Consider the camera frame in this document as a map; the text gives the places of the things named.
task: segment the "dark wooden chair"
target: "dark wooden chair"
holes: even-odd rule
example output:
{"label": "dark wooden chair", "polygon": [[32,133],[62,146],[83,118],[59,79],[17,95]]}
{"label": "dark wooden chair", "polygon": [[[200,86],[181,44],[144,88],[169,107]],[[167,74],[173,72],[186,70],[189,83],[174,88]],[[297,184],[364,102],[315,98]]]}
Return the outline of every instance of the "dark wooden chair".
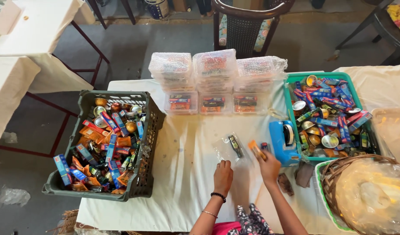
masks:
{"label": "dark wooden chair", "polygon": [[[129,16],[130,21],[132,22],[133,25],[136,24],[135,17],[133,16],[132,9],[130,8],[129,5],[129,0],[120,0],[122,2],[122,5],[124,7],[124,10],[126,11],[127,15]],[[104,29],[107,29],[106,23],[104,23],[103,16],[101,15],[100,9],[98,8],[98,4],[96,0],[88,0],[88,3],[90,4],[91,8],[93,8],[94,13],[96,14],[98,20],[100,21],[101,25],[103,25]]]}
{"label": "dark wooden chair", "polygon": [[387,13],[386,7],[393,0],[383,0],[375,9],[365,18],[365,20],[349,35],[335,50],[340,50],[342,46],[361,32],[370,24],[373,24],[378,35],[373,39],[373,43],[377,43],[381,39],[385,39],[389,44],[396,47],[395,51],[381,65],[399,65],[400,64],[400,29],[391,20]]}
{"label": "dark wooden chair", "polygon": [[[215,51],[235,49],[236,58],[265,56],[271,39],[280,21],[280,15],[290,11],[294,0],[270,0],[270,10],[244,10],[228,6],[220,0],[212,0],[215,8],[213,17],[213,34]],[[226,45],[219,45],[219,13],[226,14]],[[260,52],[254,51],[255,42],[263,20],[272,19],[265,42]]]}

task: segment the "woman's left hand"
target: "woman's left hand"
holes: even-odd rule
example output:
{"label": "woman's left hand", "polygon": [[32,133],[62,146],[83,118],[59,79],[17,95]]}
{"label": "woman's left hand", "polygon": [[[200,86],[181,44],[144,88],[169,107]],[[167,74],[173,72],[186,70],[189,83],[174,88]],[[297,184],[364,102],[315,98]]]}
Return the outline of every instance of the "woman's left hand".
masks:
{"label": "woman's left hand", "polygon": [[234,171],[230,168],[230,161],[220,161],[214,174],[215,189],[213,192],[227,197],[233,178]]}

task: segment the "tape dispenser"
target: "tape dispenser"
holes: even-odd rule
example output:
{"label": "tape dispenser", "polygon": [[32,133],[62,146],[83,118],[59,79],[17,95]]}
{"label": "tape dispenser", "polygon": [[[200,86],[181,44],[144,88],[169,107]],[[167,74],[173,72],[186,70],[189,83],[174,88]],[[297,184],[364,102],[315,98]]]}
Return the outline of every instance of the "tape dispenser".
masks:
{"label": "tape dispenser", "polygon": [[281,167],[296,166],[302,158],[297,153],[293,123],[290,120],[274,121],[269,124],[273,154]]}

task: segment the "white table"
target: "white table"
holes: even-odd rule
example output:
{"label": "white table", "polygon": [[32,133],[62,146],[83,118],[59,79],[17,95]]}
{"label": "white table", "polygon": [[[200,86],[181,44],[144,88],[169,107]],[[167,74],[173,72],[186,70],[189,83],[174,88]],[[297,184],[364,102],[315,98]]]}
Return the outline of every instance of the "white table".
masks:
{"label": "white table", "polygon": [[[349,73],[365,109],[394,103],[400,107],[400,66],[350,67],[338,71]],[[153,80],[113,81],[109,90],[148,91],[156,104],[163,107],[165,95]],[[274,84],[270,97],[273,108],[286,112],[281,82]],[[211,144],[233,131],[244,146],[252,139],[269,142],[268,123],[273,120],[271,116],[167,115],[155,151],[152,197],[134,198],[125,203],[83,198],[77,222],[100,230],[190,231],[213,190],[213,173],[218,160]],[[234,182],[216,222],[236,220],[236,205],[255,202],[272,230],[283,233],[271,197],[262,188],[258,163],[252,153],[247,152],[247,162],[234,164]],[[293,167],[282,169],[295,192],[293,197],[285,196],[308,233],[341,233],[325,215],[312,182],[306,189],[295,184],[294,170]]]}
{"label": "white table", "polygon": [[93,89],[52,56],[62,32],[74,20],[92,24],[95,18],[82,0],[15,0],[22,12],[8,35],[0,36],[0,56],[28,56],[41,72],[29,87],[31,93]]}
{"label": "white table", "polygon": [[0,137],[39,71],[26,56],[0,58]]}

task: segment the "person's foot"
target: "person's foot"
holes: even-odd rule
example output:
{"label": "person's foot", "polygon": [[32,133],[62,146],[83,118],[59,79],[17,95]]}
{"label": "person's foot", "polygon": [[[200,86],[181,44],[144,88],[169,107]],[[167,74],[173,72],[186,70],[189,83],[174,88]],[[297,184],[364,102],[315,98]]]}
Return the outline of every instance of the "person's foot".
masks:
{"label": "person's foot", "polygon": [[210,12],[208,12],[208,13],[207,13],[207,17],[211,17],[211,16],[213,15],[214,12],[215,12],[214,10],[211,10]]}

